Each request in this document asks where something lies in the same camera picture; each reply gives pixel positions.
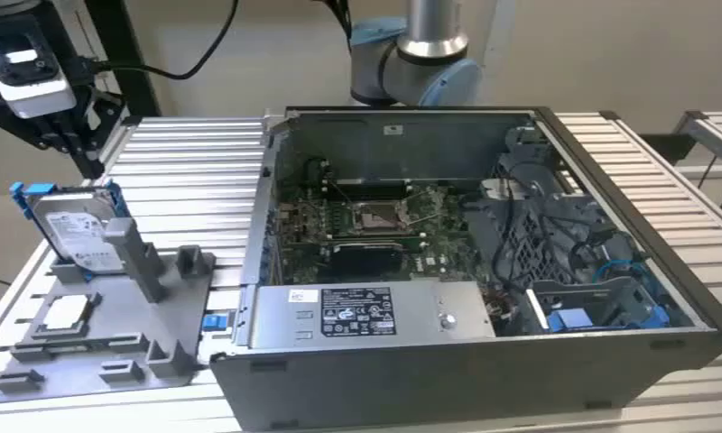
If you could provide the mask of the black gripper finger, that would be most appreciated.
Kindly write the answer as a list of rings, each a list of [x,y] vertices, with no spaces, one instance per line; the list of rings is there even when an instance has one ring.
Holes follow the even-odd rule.
[[[5,102],[0,102],[0,128],[40,150],[56,149],[61,153],[79,153],[79,119],[76,109],[40,115],[19,117]]]
[[[73,110],[76,138],[71,157],[84,179],[104,174],[100,152],[125,108],[124,97],[100,89],[77,89],[79,103]]]

